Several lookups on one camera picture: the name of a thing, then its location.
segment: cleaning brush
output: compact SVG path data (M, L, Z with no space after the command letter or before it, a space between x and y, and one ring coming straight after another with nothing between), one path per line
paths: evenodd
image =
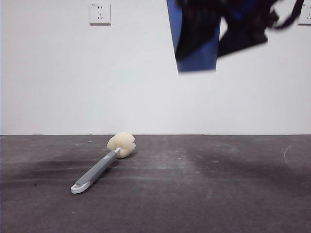
M123 159L132 153L136 146L134 140L135 138L130 133L122 132L114 135L107 144L110 153L78 179L71 187L71 192L73 194L84 192L115 159Z

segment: yellow sponge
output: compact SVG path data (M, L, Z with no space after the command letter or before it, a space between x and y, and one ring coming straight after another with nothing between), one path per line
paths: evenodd
M117 158L123 159L128 156L135 149L135 138L133 135L127 132L121 132L114 135L108 142L107 148L111 151L120 148Z

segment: concrete floor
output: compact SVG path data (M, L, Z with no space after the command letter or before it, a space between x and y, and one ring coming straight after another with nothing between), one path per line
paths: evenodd
M109 138L2 136L1 232L311 232L311 135L138 135L71 194Z

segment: gray handle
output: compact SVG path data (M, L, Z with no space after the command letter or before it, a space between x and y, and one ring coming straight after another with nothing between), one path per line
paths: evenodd
M90 170L86 172L75 184L85 184L90 181L92 184L96 179L105 171L109 165L117 158L117 153L114 151L107 154L97 164L95 164Z

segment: wall socket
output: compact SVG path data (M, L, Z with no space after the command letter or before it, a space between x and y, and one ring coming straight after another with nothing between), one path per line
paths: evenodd
M311 0L305 0L298 20L299 25L311 25Z
M89 6L89 23L111 24L111 4L108 1L92 3Z

